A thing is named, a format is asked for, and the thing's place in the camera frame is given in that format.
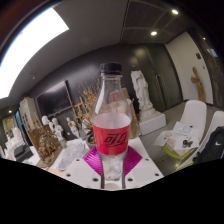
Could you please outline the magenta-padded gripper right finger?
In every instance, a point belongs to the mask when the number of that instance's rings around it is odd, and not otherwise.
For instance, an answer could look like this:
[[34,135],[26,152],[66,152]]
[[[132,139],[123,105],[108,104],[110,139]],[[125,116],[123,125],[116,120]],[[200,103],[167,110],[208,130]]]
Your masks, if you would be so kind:
[[163,174],[148,156],[141,156],[131,146],[124,160],[124,177],[127,189],[140,188],[163,178]]

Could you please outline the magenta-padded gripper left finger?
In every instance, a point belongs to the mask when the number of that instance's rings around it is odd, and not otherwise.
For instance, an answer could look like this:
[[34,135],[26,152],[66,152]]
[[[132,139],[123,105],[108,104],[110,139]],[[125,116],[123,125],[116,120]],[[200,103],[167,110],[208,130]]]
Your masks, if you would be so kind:
[[84,188],[100,189],[102,162],[95,147],[82,158],[76,158],[63,174],[63,178]]

